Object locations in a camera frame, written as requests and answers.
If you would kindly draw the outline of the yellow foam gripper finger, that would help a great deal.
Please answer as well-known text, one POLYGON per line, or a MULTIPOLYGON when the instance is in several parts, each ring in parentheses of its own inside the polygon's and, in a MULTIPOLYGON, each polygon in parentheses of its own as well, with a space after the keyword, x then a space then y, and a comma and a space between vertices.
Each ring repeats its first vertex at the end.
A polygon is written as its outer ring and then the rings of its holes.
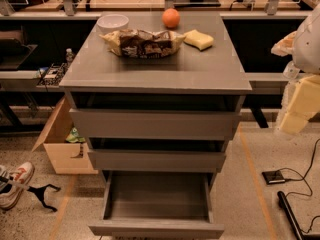
POLYGON ((278 129, 282 133, 295 135, 319 112, 320 76, 310 75, 290 81, 283 94, 278 129))

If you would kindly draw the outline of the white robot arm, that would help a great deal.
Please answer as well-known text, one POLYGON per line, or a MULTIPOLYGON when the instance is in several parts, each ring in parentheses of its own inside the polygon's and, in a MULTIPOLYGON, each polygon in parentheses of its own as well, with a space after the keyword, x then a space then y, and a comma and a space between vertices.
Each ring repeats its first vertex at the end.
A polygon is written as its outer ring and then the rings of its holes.
POLYGON ((283 75, 289 79, 277 117, 277 131, 298 134, 320 112, 320 5, 298 29, 271 49, 278 56, 291 55, 283 75))

